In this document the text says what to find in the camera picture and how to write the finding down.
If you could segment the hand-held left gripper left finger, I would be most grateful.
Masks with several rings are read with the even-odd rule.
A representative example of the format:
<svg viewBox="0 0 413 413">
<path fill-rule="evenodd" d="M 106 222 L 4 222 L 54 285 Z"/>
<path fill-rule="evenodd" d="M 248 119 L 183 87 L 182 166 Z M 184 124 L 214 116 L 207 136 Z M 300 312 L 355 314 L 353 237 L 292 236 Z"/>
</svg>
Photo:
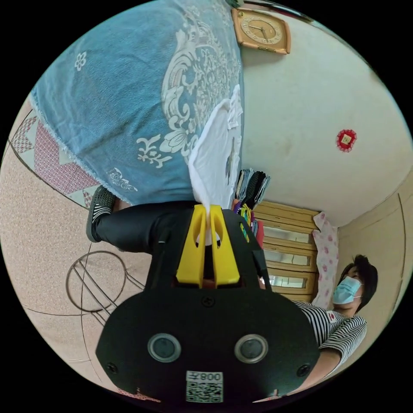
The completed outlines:
<svg viewBox="0 0 413 413">
<path fill-rule="evenodd" d="M 191 216 L 176 273 L 176 279 L 180 284 L 196 286 L 197 288 L 201 288 L 203 285 L 206 221 L 204 206 L 196 205 Z"/>
</svg>

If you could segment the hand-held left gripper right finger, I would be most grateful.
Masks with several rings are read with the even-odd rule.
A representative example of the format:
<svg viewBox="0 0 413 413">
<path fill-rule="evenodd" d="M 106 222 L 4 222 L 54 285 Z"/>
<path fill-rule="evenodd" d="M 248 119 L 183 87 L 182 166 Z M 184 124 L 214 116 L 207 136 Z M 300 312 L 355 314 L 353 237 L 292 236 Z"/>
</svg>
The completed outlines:
<svg viewBox="0 0 413 413">
<path fill-rule="evenodd" d="M 210 207 L 215 287 L 236 285 L 240 280 L 229 232 L 220 206 Z"/>
</svg>

